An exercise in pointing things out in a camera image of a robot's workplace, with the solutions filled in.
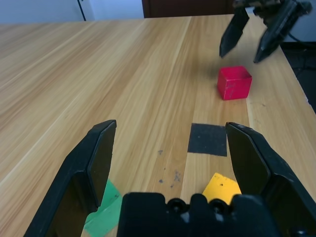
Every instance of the table surface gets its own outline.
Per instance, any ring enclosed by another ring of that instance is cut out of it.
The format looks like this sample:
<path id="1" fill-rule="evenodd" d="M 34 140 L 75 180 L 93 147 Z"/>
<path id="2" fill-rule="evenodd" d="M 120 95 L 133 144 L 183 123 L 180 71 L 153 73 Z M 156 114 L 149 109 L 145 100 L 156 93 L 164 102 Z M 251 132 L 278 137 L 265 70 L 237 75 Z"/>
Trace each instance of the table surface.
<path id="1" fill-rule="evenodd" d="M 187 153 L 193 122 L 234 121 L 261 132 L 316 199 L 316 116 L 280 48 L 252 63 L 259 18 L 219 57 L 231 17 L 1 25 L 0 236 L 23 235 L 66 155 L 107 119 L 122 194 L 188 202 L 215 172 L 234 179 L 229 152 Z M 222 101 L 219 68 L 236 65 L 253 76 L 250 94 Z"/>

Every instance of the black tape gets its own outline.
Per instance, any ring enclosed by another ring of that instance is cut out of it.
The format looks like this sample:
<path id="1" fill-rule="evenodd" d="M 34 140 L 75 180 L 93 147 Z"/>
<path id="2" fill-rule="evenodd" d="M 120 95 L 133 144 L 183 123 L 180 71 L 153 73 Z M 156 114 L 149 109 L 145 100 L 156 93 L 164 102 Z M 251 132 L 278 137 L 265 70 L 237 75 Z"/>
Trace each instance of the black tape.
<path id="1" fill-rule="evenodd" d="M 192 123 L 188 152 L 226 157 L 225 127 Z"/>

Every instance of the yellow block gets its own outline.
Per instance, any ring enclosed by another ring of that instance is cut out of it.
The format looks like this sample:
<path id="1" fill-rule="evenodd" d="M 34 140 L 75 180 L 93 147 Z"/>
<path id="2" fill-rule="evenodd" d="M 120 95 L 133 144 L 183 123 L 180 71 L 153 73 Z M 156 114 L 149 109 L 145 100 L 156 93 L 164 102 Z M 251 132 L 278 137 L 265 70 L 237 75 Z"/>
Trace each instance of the yellow block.
<path id="1" fill-rule="evenodd" d="M 218 198 L 226 202 L 228 205 L 231 203 L 233 196 L 236 194 L 241 194 L 238 183 L 219 173 L 215 173 L 213 175 L 211 181 L 209 181 L 203 192 L 207 202 Z"/>

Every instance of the red block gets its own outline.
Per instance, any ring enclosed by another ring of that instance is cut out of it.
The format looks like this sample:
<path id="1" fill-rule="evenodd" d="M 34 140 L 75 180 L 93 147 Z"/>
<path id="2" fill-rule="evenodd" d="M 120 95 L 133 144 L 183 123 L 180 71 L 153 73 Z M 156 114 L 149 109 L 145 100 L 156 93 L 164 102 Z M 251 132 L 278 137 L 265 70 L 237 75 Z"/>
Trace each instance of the red block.
<path id="1" fill-rule="evenodd" d="M 217 88 L 223 100 L 247 98 L 252 76 L 243 66 L 221 68 Z"/>

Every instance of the green piece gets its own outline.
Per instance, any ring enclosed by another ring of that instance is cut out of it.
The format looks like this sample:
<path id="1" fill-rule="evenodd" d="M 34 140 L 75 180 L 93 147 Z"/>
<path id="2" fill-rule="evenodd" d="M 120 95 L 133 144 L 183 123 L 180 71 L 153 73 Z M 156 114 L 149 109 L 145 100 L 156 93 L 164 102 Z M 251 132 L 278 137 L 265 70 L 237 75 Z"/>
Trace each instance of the green piece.
<path id="1" fill-rule="evenodd" d="M 88 215 L 84 229 L 91 237 L 103 237 L 119 223 L 122 196 L 112 184 L 107 181 L 101 206 L 96 212 Z"/>

